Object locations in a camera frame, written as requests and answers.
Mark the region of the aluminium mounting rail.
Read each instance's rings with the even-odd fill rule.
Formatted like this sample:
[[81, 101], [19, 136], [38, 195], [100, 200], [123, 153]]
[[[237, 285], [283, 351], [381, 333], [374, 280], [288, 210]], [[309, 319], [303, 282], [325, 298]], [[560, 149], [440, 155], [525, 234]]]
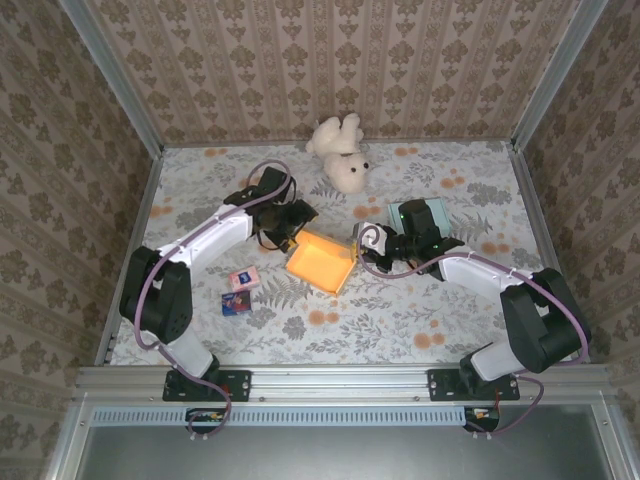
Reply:
[[[431, 370], [453, 364], [247, 365], [248, 406], [426, 406]], [[160, 406], [170, 368], [160, 366], [84, 367], [71, 404]], [[615, 400], [616, 389], [602, 365], [556, 366], [531, 376], [544, 385], [543, 405], [594, 405]]]

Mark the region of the aluminium side rail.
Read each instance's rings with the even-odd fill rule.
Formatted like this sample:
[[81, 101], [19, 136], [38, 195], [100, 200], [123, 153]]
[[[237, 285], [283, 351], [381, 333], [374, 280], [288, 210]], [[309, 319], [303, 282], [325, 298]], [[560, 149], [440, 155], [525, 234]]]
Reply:
[[158, 182], [163, 167], [163, 156], [164, 152], [163, 150], [160, 150], [160, 153], [153, 158], [151, 163], [149, 177], [139, 205], [136, 220], [131, 231], [131, 236], [124, 257], [123, 265], [118, 277], [116, 288], [114, 290], [111, 305], [106, 317], [104, 330], [101, 335], [100, 343], [93, 363], [93, 365], [97, 367], [108, 364], [112, 356], [113, 345], [115, 340], [117, 339], [117, 334], [122, 319], [119, 313], [119, 302], [124, 289], [124, 284], [127, 276], [127, 268], [131, 255], [138, 247], [141, 246], [143, 241], [146, 225], [151, 213], [155, 192], [158, 187]]
[[524, 157], [510, 159], [529, 218], [543, 269], [500, 294], [506, 314], [508, 340], [516, 358], [533, 373], [547, 368], [581, 365], [589, 361], [590, 330], [574, 300], [560, 265]]

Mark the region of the small dark blue carton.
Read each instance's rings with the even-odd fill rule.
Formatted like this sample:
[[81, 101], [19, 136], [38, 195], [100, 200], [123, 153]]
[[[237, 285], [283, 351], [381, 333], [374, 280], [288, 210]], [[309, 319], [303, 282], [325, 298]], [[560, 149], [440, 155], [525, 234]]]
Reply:
[[223, 316], [237, 316], [251, 311], [250, 291], [225, 293], [221, 296], [221, 312]]

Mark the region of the light blue paper box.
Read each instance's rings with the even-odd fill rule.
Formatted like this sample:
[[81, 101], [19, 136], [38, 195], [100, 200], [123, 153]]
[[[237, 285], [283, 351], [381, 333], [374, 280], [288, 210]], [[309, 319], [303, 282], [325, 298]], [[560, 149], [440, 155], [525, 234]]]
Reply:
[[438, 227], [442, 237], [448, 237], [452, 233], [452, 226], [446, 210], [445, 203], [440, 197], [414, 199], [408, 201], [409, 206], [404, 208], [403, 202], [390, 203], [388, 213], [391, 226], [400, 234], [413, 234], [418, 227], [410, 225], [407, 214], [410, 210], [421, 211], [422, 207], [428, 208], [433, 219], [433, 224]]

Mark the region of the yellow paper box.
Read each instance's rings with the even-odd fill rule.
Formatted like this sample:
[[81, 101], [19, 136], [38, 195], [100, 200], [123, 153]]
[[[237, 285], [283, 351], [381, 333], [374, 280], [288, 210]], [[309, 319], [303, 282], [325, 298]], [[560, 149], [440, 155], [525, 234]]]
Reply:
[[356, 257], [352, 246], [301, 230], [286, 270], [319, 291], [337, 297], [351, 275]]

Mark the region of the white plush bear toy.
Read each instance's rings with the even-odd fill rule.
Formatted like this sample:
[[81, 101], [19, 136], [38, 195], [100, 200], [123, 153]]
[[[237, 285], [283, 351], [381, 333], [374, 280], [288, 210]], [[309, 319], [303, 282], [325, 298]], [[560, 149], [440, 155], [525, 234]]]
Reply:
[[342, 120], [331, 117], [319, 124], [306, 144], [306, 151], [321, 160], [329, 182], [342, 194], [364, 190], [370, 163], [361, 147], [363, 138], [360, 116], [349, 113]]

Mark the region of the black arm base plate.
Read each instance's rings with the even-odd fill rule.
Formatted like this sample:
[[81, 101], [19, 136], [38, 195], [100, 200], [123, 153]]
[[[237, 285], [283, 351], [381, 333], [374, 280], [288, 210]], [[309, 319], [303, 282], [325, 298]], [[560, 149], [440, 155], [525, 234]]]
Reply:
[[430, 369], [427, 379], [430, 400], [433, 402], [520, 399], [518, 382], [511, 375], [486, 381], [475, 373], [460, 369]]
[[[232, 401], [247, 402], [252, 373], [249, 370], [216, 370], [204, 377], [220, 387]], [[186, 378], [176, 370], [167, 373], [162, 399], [165, 402], [223, 402], [223, 396], [209, 387]]]

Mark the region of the aluminium frame post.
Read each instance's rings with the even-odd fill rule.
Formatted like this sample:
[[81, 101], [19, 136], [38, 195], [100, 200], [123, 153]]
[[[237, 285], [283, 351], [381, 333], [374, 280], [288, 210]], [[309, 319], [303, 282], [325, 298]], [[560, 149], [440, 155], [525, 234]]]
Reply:
[[516, 153], [521, 153], [531, 140], [607, 3], [608, 0], [579, 2], [511, 137]]
[[140, 96], [126, 75], [124, 63], [119, 60], [91, 13], [88, 0], [59, 0], [95, 64], [116, 96], [131, 125], [153, 160], [162, 156], [163, 141]]

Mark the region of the small pink carton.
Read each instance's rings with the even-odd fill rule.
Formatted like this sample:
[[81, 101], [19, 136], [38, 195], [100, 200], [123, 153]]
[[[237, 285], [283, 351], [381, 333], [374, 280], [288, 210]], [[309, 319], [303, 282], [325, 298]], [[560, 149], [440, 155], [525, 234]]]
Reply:
[[251, 266], [231, 273], [229, 282], [233, 292], [240, 292], [257, 287], [261, 280], [256, 267]]

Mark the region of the grey metal panel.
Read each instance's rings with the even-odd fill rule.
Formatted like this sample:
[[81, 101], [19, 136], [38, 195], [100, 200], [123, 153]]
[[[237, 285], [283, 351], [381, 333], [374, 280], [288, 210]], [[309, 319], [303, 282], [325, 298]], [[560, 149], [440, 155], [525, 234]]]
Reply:
[[492, 438], [461, 427], [91, 429], [78, 480], [613, 480], [586, 407], [539, 407]]

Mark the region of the black controller board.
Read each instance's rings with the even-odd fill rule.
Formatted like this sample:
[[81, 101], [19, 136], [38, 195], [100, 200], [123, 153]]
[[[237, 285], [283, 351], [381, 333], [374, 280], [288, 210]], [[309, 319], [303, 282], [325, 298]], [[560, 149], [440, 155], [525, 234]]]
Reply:
[[210, 436], [226, 416], [225, 408], [194, 408], [185, 414], [186, 429], [192, 435]]
[[497, 407], [465, 407], [464, 429], [471, 433], [491, 433], [498, 428], [500, 411]]

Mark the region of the floral table cover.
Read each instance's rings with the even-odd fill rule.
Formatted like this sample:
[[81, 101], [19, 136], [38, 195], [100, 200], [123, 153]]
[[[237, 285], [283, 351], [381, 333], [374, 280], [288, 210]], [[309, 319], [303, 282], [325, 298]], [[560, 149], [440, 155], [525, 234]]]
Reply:
[[[322, 162], [298, 145], [172, 148], [163, 156], [144, 233], [151, 248], [190, 232], [223, 199], [255, 183], [252, 169], [276, 159], [297, 182], [297, 195], [318, 212], [313, 231], [349, 243], [362, 220], [387, 223], [388, 205], [443, 199], [453, 234], [478, 254], [508, 267], [542, 267], [505, 141], [373, 143], [365, 189], [336, 191]], [[262, 238], [241, 243], [195, 280], [192, 328], [222, 363], [368, 364], [457, 362], [505, 337], [499, 305], [433, 277], [408, 275], [396, 263], [387, 280], [355, 268], [337, 297], [286, 270], [282, 253]], [[229, 275], [255, 266], [252, 311], [225, 317]]]

